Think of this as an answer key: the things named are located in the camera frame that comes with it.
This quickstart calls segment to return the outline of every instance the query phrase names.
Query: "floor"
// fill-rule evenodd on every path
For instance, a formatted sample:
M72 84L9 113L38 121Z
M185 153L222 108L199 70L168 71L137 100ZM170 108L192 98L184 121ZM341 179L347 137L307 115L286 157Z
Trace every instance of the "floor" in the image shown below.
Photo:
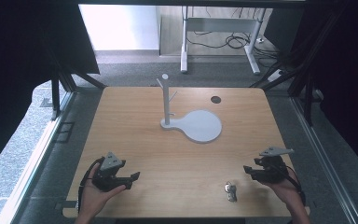
M178 22L177 9L171 8L175 11L172 14L176 13L176 20L173 20L176 23ZM169 34L161 33L161 51L163 51L163 36L167 35ZM210 38L208 41L212 42L208 42L208 45L218 44L221 39ZM258 47L271 48L269 45L262 44ZM194 51L189 59L187 75L182 75L179 71L178 49L174 51L165 48L164 50L166 51L161 55L155 49L97 51L97 61L102 75L91 76L108 86L151 86L155 84L155 79L152 78L153 75L148 74L159 74L162 71L170 71L175 75L173 85L176 86L246 87L247 84L259 79L246 65L247 59L243 57L243 51L240 50L230 53L232 49L223 49L219 51L222 52L219 56L210 49ZM269 59L260 62L271 63ZM0 218L2 218L0 220L4 220L0 223L8 223L10 220L7 219L8 217L14 218L13 223L73 223L72 219L61 215L61 210L65 206L72 206L65 201L65 195L72 183L71 175L75 172L92 123L93 113L102 94L101 90L83 79L77 76L74 76L74 79L78 85L76 92L68 95L61 88L62 106L66 105L66 107L59 123L50 120L49 83L44 83L34 90L33 103L27 115L0 157ZM312 107L314 125L308 126L301 117L301 97L295 99L288 97L285 93L287 86L288 83L283 83L268 91L267 97L284 143L298 152L292 156L292 161L308 196L312 222L358 223L358 158L326 120L318 103ZM56 134L46 134L45 131L51 130L55 130ZM44 147L46 138L50 138L51 144ZM39 158L40 160L30 159L34 158L33 153L41 147L45 150L45 157ZM40 169L29 169L34 161L40 164ZM24 174L33 176L34 181L24 179ZM22 197L21 203L13 201L13 197ZM19 211L14 213L8 208L19 208ZM227 223L226 220L202 221ZM114 222L104 218L96 220L96 223ZM117 221L117 223L127 222L172 223L172 220ZM285 223L287 218L230 220L230 223L245 222L248 224Z

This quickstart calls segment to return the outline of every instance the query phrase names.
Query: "black strap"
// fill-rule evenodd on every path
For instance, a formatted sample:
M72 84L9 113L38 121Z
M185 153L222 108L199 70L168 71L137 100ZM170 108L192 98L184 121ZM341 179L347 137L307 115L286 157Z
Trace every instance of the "black strap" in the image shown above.
M79 191L78 191L78 195L77 195L77 212L80 211L80 206L81 206L81 199L82 199L82 196L83 196L83 189L86 185L86 181L89 179L89 175L90 175L90 172L92 170L92 167L94 167L94 165L96 163L101 163L101 161L104 159L104 157L96 160L95 162L92 163L92 165L89 167L88 171L84 174L83 176L83 179L81 180L80 182L80 186L79 186Z

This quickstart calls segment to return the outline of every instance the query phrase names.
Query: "wooden table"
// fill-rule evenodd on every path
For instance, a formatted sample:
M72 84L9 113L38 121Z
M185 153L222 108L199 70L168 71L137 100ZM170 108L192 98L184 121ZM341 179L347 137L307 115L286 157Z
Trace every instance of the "wooden table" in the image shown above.
M175 118L209 109L222 121L212 143L197 144L178 131L164 131L160 87L114 87L103 91L67 201L77 199L90 165L112 151L126 160L117 176L140 171L130 190L110 200L99 217L288 217L272 190L247 175L242 166L270 146L285 147L265 93L245 88L170 88ZM221 98L220 104L211 101ZM292 166L287 155L287 165ZM237 186L238 201L227 199L227 182ZM75 208L64 208L76 217Z

